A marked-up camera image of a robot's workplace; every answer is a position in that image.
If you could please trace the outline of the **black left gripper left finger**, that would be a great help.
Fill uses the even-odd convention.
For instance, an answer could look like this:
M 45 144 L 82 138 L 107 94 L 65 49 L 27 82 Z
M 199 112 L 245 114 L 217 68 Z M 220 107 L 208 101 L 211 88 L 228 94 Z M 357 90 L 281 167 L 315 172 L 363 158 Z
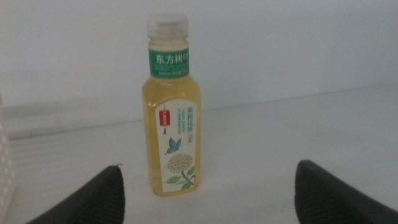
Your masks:
M 119 166 L 108 166 L 80 189 L 30 224 L 122 224 L 124 181 Z

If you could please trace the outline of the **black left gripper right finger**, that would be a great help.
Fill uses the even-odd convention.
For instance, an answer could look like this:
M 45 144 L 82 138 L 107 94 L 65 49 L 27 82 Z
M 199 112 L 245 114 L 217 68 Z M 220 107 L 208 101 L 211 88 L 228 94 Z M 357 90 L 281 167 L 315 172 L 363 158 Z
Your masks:
M 294 204 L 300 223 L 397 224 L 397 211 L 343 182 L 310 160 L 298 163 Z

